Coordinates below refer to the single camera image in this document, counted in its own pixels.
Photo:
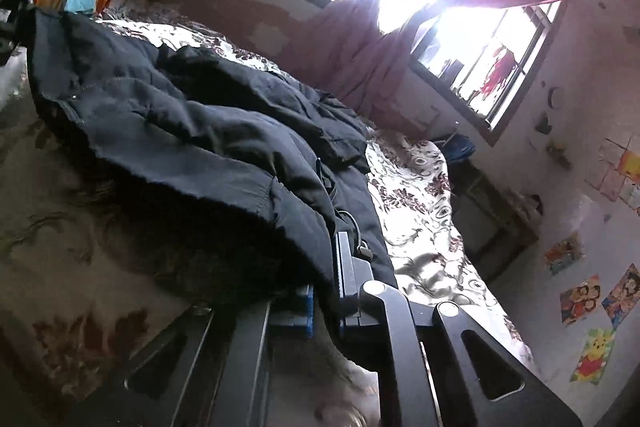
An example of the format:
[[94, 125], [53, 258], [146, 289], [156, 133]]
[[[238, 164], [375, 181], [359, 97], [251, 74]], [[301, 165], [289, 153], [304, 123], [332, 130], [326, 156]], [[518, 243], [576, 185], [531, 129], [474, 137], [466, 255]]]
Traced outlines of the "dark navy padded jacket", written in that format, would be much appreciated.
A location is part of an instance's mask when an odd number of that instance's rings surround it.
[[335, 235], [366, 244], [373, 274], [395, 280], [368, 129], [332, 96], [74, 14], [28, 11], [26, 48], [39, 116], [81, 176], [106, 185], [132, 265], [163, 288], [237, 308], [310, 285], [341, 338]]

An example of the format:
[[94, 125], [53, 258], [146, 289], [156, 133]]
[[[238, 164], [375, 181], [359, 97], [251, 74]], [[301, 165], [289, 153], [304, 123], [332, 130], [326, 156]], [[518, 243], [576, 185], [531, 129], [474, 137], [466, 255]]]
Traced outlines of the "wooden side table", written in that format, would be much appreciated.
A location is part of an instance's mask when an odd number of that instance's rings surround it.
[[469, 159], [449, 166], [452, 219], [465, 254], [490, 283], [538, 242], [538, 230], [515, 202]]

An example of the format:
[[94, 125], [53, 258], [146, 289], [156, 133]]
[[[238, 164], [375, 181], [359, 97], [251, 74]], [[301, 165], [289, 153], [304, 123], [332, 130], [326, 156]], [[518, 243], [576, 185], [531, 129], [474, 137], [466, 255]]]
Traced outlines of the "blue bag by bed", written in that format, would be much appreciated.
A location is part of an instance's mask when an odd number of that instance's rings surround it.
[[434, 140], [448, 164], [459, 164], [469, 159], [476, 151], [475, 144], [466, 135], [455, 131]]

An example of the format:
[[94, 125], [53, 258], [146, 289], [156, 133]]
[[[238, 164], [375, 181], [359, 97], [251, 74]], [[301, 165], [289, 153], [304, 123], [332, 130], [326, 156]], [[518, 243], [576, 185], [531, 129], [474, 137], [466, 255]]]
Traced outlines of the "floral white red bedspread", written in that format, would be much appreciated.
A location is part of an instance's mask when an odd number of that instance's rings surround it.
[[[87, 18], [154, 46], [205, 48], [294, 79], [166, 8]], [[368, 189], [399, 288], [421, 305], [457, 303], [532, 365], [466, 257], [442, 152], [366, 127]], [[51, 423], [193, 303], [132, 265], [134, 238], [115, 222], [106, 191], [74, 167], [35, 108], [25, 55], [12, 57], [1, 76], [1, 360]]]

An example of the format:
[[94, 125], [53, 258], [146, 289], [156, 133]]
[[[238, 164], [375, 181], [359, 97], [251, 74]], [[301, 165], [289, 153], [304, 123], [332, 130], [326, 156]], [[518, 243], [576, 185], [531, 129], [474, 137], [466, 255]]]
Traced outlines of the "red garment outside window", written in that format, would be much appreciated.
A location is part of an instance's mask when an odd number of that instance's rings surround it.
[[494, 62], [485, 77], [480, 95], [483, 100], [491, 96], [498, 88], [502, 87], [510, 77], [512, 70], [518, 66], [514, 53], [506, 46], [500, 46], [495, 50]]

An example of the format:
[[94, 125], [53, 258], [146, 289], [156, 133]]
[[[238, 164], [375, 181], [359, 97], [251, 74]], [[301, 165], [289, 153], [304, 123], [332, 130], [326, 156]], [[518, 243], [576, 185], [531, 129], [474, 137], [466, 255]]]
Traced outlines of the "cartoon family wall poster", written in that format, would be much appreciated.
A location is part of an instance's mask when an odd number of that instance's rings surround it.
[[601, 298], [601, 282], [598, 274], [560, 295], [561, 323], [570, 325], [597, 309]]

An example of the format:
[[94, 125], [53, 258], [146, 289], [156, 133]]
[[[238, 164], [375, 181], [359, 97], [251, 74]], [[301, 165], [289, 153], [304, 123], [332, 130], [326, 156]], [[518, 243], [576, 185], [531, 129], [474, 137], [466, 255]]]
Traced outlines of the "yellow bear wall poster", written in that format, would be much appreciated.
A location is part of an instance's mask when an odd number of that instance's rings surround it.
[[584, 349], [574, 372], [570, 375], [572, 383], [574, 381], [585, 381], [593, 385], [600, 383], [613, 350], [615, 335], [614, 329], [590, 329]]

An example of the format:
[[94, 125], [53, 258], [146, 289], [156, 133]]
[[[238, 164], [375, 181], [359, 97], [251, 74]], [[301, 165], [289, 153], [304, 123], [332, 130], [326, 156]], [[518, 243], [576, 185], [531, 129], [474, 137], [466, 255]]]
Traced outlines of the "cartoon wall poster pair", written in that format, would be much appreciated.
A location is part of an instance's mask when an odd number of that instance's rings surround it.
[[639, 271], [631, 263], [620, 281], [602, 301], [602, 307], [610, 319], [613, 329], [620, 327], [620, 324], [638, 303], [639, 287]]

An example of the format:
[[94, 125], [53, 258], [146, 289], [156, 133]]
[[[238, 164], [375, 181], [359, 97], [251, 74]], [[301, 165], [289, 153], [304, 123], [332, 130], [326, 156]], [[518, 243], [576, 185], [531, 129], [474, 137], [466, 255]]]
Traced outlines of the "paper sheets on wall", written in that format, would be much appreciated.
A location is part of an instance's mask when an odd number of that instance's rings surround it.
[[598, 147], [586, 183], [610, 202], [639, 213], [639, 153], [638, 133], [614, 124]]

